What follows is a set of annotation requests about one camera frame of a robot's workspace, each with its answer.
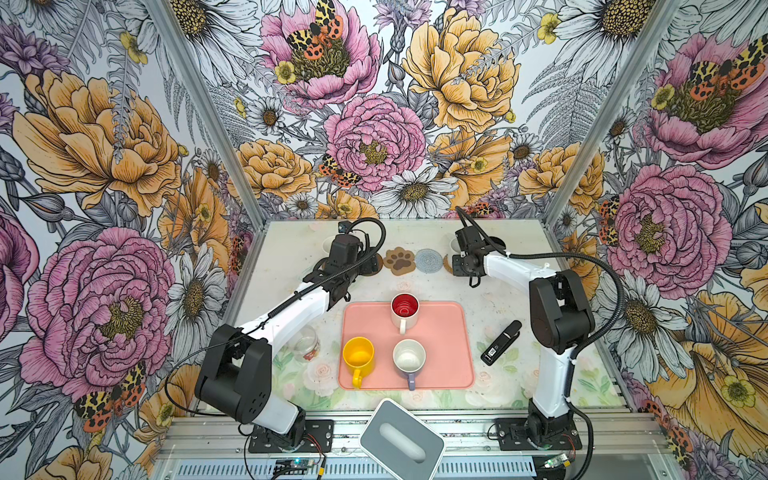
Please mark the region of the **glossy brown round coaster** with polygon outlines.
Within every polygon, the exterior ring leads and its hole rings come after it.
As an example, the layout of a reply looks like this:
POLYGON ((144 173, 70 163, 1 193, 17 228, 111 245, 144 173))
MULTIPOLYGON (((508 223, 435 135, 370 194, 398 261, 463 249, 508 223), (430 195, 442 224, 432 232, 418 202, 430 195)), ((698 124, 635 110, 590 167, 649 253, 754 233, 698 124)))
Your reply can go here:
POLYGON ((375 257, 375 268, 372 270, 370 275, 376 275, 383 269, 383 258, 380 254, 377 254, 375 257))

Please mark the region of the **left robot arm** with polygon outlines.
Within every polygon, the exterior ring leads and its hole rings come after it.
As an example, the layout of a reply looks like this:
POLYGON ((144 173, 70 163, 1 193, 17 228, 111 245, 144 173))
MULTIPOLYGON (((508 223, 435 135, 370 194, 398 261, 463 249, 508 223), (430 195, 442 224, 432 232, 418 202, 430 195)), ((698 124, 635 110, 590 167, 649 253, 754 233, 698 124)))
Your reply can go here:
POLYGON ((371 273, 386 240, 381 220, 344 221, 329 254, 277 306, 240 327, 215 330, 195 386, 201 402, 295 444, 305 435, 305 411, 272 390, 273 358, 302 328, 350 299, 358 276, 371 273))

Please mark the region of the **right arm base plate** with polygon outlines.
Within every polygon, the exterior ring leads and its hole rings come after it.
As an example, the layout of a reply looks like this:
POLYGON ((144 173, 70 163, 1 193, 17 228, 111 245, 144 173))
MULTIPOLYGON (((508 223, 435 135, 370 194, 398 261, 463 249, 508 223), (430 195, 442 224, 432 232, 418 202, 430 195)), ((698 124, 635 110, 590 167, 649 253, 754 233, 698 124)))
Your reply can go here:
POLYGON ((501 451, 580 450, 582 441, 575 422, 568 415, 555 419, 497 418, 491 438, 501 451))

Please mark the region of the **rattan woven round coaster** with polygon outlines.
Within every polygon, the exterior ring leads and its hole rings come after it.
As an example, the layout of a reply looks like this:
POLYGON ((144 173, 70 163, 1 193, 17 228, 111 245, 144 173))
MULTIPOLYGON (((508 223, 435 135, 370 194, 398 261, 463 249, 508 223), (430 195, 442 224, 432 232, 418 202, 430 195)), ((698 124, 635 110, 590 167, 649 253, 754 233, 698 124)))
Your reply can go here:
POLYGON ((450 274, 453 274, 453 268, 452 268, 452 260, 450 255, 445 255, 443 257, 443 267, 444 269, 450 274))

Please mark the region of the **grey woven round coaster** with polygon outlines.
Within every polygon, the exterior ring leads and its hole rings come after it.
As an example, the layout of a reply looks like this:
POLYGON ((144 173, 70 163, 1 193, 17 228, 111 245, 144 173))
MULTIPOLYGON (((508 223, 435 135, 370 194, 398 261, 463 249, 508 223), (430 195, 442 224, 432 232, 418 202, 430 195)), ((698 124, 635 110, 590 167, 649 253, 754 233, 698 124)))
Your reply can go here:
POLYGON ((416 269, 426 274, 434 274, 443 268, 443 256, 434 249, 424 248, 414 257, 416 269))

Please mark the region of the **paw shaped cork coaster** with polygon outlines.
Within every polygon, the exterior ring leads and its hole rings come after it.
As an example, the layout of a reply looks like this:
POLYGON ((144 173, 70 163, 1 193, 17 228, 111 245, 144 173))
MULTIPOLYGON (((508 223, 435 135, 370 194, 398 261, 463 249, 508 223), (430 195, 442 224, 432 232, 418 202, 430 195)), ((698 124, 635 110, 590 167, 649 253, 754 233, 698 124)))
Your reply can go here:
POLYGON ((389 269, 394 276, 403 276, 413 272, 416 269, 415 254, 411 250, 403 247, 396 247, 388 250, 383 259, 383 265, 389 269))

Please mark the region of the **white mug off tray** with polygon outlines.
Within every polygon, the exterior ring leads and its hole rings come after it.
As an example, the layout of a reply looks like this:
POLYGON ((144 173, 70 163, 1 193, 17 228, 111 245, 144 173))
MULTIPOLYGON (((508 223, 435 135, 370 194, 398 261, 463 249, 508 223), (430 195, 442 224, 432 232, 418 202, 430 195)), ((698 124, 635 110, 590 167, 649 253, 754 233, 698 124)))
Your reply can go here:
POLYGON ((322 242, 322 250, 325 254, 329 254, 335 240, 335 236, 329 236, 322 242))

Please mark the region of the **yellow mug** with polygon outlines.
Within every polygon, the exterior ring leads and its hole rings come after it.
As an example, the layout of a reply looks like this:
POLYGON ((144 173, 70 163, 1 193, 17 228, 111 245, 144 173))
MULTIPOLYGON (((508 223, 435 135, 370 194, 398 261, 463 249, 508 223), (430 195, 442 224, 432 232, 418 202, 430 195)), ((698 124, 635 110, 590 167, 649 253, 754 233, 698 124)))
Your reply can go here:
POLYGON ((354 337, 346 342, 342 350, 343 361, 351 374, 352 387, 361 389, 363 381, 375 369, 375 348, 366 337, 354 337))

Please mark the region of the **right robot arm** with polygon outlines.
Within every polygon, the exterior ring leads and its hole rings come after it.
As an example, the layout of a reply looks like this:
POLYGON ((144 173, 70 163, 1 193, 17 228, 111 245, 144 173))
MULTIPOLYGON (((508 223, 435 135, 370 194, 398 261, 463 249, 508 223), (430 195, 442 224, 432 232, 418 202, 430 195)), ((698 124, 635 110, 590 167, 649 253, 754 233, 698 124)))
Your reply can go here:
POLYGON ((453 274, 469 278, 472 288, 479 286, 482 278, 491 277, 528 294, 530 328, 543 351, 538 384, 519 431, 534 447, 550 446, 572 430, 576 407, 570 394, 579 354, 606 335, 625 312, 622 277, 605 261, 586 254, 512 253, 465 210, 458 208, 456 212, 462 228, 455 232, 460 252, 452 257, 453 274), (579 274, 534 263, 545 259, 582 260, 607 274, 616 290, 609 319, 598 326, 579 274))

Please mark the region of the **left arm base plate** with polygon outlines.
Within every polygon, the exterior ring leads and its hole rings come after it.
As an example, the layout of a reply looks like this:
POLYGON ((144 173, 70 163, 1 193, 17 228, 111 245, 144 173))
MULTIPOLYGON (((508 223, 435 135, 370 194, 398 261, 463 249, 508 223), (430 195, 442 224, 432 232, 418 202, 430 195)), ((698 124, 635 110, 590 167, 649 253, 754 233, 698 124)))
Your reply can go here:
POLYGON ((328 453, 332 449, 333 420, 301 420, 285 435, 256 426, 247 444, 251 454, 328 453))

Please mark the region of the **black mug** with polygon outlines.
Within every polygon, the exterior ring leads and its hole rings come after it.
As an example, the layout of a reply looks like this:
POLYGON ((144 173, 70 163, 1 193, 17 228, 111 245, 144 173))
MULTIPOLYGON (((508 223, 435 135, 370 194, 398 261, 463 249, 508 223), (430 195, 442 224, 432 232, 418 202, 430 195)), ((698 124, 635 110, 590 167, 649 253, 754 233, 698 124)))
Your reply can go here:
POLYGON ((503 240, 498 237, 491 236, 488 242, 496 251, 500 252, 502 255, 506 254, 506 245, 503 240))

